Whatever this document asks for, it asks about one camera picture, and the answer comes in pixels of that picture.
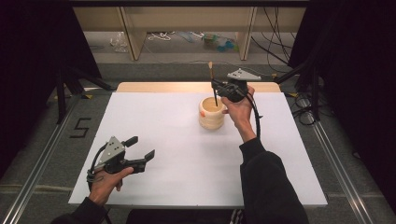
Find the white paper sheet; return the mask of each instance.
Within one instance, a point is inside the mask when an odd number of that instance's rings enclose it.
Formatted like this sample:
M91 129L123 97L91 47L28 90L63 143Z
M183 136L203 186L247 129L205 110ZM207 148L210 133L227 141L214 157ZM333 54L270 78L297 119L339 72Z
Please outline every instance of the white paper sheet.
M229 116L209 131L198 122L198 104L211 93L115 92L93 141L69 203L89 195L87 170L98 149L114 135L120 141L138 136L125 159L141 159L152 149L146 172L123 180L107 204L132 207L243 207L239 174L242 139ZM305 206L327 201L306 154L285 96L256 92L264 147L283 161L291 184ZM254 115L251 116L255 129Z

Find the hand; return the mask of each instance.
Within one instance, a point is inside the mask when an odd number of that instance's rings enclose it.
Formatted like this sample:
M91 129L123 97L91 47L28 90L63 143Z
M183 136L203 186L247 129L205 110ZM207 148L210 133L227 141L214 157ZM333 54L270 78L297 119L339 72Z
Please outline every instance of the hand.
M247 89L250 93L250 95L247 97L253 96L254 89L250 86L247 86ZM255 138L256 134L253 132L250 124L252 107L248 99L244 98L238 103L233 103L227 97L221 97L221 101L227 106L227 109L222 113L230 115L231 119L233 120L233 124L241 134L242 140L247 142L248 140Z
M95 171L95 179L92 183L89 198L99 206L105 205L111 191L113 191L114 188L120 191L122 179L130 175L133 171L134 168L132 167L127 167L114 175L108 174L104 170Z

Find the wrist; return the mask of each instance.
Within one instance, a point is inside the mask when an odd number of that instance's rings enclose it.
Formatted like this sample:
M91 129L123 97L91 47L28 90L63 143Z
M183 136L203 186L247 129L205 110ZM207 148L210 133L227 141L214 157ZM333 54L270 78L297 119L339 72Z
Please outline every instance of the wrist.
M95 195L91 192L90 196L88 197L93 203L96 203L99 206L103 206L106 203L106 200L99 195Z
M245 124L239 124L236 128L238 129L238 132L241 135L244 143L256 137L256 134L253 132L253 129L251 128L250 122Z

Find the printed number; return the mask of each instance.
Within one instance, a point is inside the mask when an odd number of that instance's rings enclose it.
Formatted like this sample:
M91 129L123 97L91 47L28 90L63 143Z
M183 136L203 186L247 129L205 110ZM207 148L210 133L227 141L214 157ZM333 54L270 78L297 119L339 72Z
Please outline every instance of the printed number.
M80 123L82 120L91 120L91 118L81 118L81 119L78 119L78 121L77 121L75 130L84 130L84 134L83 134L83 135L70 135L70 138L85 138L85 135L87 134L87 131L88 131L90 128L81 128L81 127L78 127L78 126L79 126L79 123Z

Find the black jacket sleeve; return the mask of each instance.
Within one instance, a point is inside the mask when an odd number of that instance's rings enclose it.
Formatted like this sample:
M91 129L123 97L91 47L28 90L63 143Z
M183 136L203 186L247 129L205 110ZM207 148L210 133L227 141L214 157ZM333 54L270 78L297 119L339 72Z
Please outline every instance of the black jacket sleeve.
M247 224L308 223L305 210L286 176L282 160L258 138L240 146L240 167Z
M76 211L72 214L56 217L51 224L97 224L101 223L106 213L104 207L97 205L89 198L85 198Z

